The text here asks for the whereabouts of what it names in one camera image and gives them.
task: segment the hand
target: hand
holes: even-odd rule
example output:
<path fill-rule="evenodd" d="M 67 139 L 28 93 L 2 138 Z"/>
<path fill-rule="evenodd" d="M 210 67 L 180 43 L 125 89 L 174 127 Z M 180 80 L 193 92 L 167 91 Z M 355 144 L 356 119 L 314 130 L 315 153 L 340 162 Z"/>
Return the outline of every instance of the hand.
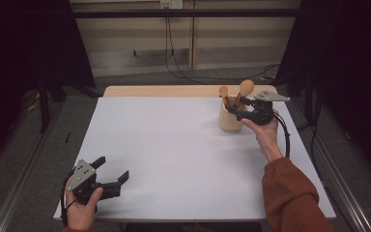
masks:
<path fill-rule="evenodd" d="M 245 118 L 241 119 L 241 122 L 255 132 L 261 152 L 266 157 L 268 162 L 272 162 L 273 160 L 283 157 L 276 140 L 278 129 L 278 121 L 276 121 L 276 119 L 272 119 L 270 123 L 264 126 L 258 126 L 251 120 Z"/>
<path fill-rule="evenodd" d="M 66 189 L 71 184 L 71 177 L 66 183 Z M 68 207 L 68 226 L 70 229 L 74 230 L 89 230 L 92 228 L 93 222 L 95 221 L 95 209 L 98 204 L 101 195 L 103 193 L 103 188 L 96 188 L 92 193 L 87 205 L 79 204 L 74 201 L 76 197 L 72 191 L 66 190 L 66 205 Z"/>

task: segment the wooden pencil holder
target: wooden pencil holder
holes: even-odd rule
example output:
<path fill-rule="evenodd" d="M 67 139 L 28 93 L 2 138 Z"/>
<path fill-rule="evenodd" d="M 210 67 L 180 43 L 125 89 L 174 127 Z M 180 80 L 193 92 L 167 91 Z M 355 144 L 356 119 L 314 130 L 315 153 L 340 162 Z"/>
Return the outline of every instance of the wooden pencil holder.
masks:
<path fill-rule="evenodd" d="M 236 101 L 237 97 L 228 97 L 228 101 L 230 105 L 233 105 Z M 238 110 L 246 110 L 246 105 L 240 104 Z M 238 132 L 241 130 L 243 123 L 241 121 L 237 121 L 236 115 L 230 113 L 225 108 L 224 99 L 222 99 L 221 107 L 219 108 L 219 127 L 223 131 L 227 132 Z"/>

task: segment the brown sleeve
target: brown sleeve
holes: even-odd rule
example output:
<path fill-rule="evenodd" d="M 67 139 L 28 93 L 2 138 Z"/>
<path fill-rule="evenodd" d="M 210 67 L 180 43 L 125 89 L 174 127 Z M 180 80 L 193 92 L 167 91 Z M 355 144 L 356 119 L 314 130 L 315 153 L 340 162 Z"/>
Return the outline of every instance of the brown sleeve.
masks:
<path fill-rule="evenodd" d="M 262 182 L 272 231 L 334 231 L 318 207 L 318 191 L 289 159 L 267 164 Z"/>
<path fill-rule="evenodd" d="M 67 226 L 63 229 L 63 232 L 93 232 L 93 230 L 73 230 Z"/>

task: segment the white tabletop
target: white tabletop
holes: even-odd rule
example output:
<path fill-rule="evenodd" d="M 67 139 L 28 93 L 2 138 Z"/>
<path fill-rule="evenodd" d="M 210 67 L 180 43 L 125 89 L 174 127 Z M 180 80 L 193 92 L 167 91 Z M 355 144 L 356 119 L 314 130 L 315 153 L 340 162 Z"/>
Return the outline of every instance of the white tabletop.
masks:
<path fill-rule="evenodd" d="M 220 98 L 99 99 L 77 159 L 101 156 L 98 182 L 130 177 L 120 197 L 99 202 L 97 218 L 130 221 L 264 219 L 265 158 L 253 132 L 220 129 Z M 314 183 L 327 218 L 335 213 L 283 102 L 275 102 L 291 134 L 291 160 Z M 278 143 L 285 152 L 281 127 Z M 54 217 L 59 218 L 58 207 Z"/>

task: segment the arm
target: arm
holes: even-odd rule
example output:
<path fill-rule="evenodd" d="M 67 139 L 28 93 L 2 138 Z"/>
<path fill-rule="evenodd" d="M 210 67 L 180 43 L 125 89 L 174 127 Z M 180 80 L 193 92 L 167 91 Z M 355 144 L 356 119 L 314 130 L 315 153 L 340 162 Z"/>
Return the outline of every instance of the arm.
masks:
<path fill-rule="evenodd" d="M 263 177 L 264 205 L 272 231 L 333 231 L 318 207 L 319 195 L 309 179 L 277 145 L 278 122 L 262 127 L 242 119 L 257 135 L 261 152 L 269 162 Z"/>
<path fill-rule="evenodd" d="M 66 189 L 71 184 L 71 178 L 68 179 Z M 103 188 L 96 188 L 92 193 L 87 205 L 79 204 L 74 201 L 76 197 L 73 192 L 66 190 L 66 205 L 68 207 L 68 226 L 64 228 L 64 232 L 90 232 L 95 221 L 95 209 L 98 204 Z"/>

